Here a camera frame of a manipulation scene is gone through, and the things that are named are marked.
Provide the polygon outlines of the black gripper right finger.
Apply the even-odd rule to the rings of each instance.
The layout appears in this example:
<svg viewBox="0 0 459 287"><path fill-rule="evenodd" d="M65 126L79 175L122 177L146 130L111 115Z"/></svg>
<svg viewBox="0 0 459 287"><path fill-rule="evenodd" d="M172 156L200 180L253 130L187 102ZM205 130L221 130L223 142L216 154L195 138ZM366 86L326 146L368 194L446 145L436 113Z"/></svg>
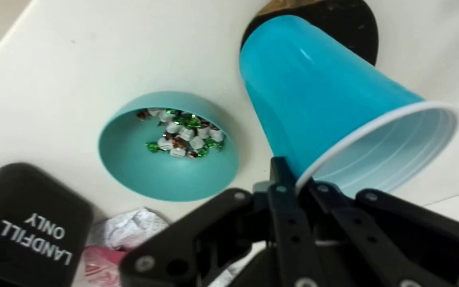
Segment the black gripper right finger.
<svg viewBox="0 0 459 287"><path fill-rule="evenodd" d="M379 189L347 197L326 181L309 181L299 197L329 217L383 287L459 287L459 221Z"/></svg>

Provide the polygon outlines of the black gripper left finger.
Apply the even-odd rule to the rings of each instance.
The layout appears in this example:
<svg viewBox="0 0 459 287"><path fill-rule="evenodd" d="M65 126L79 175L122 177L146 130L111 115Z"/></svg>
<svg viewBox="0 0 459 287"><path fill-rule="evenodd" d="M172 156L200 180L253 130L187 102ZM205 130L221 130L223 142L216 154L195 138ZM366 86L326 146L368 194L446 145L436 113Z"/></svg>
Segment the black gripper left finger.
<svg viewBox="0 0 459 287"><path fill-rule="evenodd" d="M281 158L270 161L261 191L229 188L130 250L119 263L121 285L207 287L259 240L266 248L230 287L323 287L310 226Z"/></svg>

